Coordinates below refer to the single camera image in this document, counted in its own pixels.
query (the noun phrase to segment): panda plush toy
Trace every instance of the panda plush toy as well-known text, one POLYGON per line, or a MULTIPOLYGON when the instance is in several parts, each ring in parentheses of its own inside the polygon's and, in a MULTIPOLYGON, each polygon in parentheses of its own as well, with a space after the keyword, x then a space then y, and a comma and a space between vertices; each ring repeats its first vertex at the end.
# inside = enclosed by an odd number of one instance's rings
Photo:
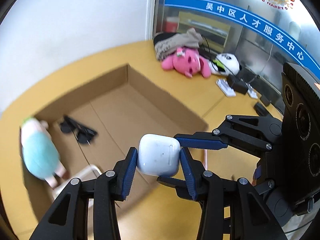
POLYGON ((209 60, 211 73, 214 75, 228 76, 237 75, 240 70, 239 62, 235 55, 230 53, 218 54, 215 60, 209 60))

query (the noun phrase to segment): blue gripper pad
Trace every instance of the blue gripper pad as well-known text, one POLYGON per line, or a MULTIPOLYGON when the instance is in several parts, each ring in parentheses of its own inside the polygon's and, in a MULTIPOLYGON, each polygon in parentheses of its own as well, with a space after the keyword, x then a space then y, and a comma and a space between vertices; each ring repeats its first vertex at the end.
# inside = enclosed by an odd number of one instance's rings
POLYGON ((123 178, 122 192, 121 192, 121 196, 123 199, 126 199, 126 197, 130 193, 130 189, 131 189, 131 185, 132 185, 132 181, 133 181, 133 176, 134 176, 134 173, 135 173, 136 167, 137 167, 137 158, 138 158, 138 151, 137 151, 137 149, 134 149, 134 151, 132 153, 131 160, 128 165, 128 169, 125 172, 125 175, 123 178))
POLYGON ((184 179, 186 180, 189 195, 192 197, 193 200, 196 200, 198 196, 198 193, 196 190, 196 179, 192 173, 189 161, 187 159, 186 152, 183 148, 180 150, 180 163, 181 163, 184 179))
POLYGON ((182 138, 176 137, 181 147, 190 147, 196 149, 207 149, 207 150, 220 150, 227 148, 228 144, 225 144, 219 140, 205 140, 205 139, 193 139, 193 138, 182 138))

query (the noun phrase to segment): blue banner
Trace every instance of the blue banner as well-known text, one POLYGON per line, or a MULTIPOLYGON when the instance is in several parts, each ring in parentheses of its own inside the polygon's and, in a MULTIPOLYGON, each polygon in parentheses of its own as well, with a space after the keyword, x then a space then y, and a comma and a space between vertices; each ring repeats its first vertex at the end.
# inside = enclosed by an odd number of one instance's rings
POLYGON ((315 59, 288 33, 256 14, 215 0, 165 0, 164 6, 214 14, 241 24, 275 43, 291 55, 300 65, 309 68, 320 78, 320 67, 315 59))

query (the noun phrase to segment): orange sticker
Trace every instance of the orange sticker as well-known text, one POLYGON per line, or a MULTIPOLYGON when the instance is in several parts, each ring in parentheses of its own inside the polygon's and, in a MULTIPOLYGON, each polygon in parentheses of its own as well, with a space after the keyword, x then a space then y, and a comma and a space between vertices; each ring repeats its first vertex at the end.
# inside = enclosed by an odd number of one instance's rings
POLYGON ((320 90, 320 84, 315 83, 316 87, 320 90))

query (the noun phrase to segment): pink plush toy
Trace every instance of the pink plush toy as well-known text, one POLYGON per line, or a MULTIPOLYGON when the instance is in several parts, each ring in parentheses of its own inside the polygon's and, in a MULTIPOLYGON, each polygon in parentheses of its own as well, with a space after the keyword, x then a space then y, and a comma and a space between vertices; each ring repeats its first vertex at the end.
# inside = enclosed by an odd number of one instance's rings
POLYGON ((177 52, 166 57, 161 66, 164 70, 175 69, 189 78, 198 72, 204 78, 211 76, 208 61, 199 55, 197 49, 177 48, 177 52))

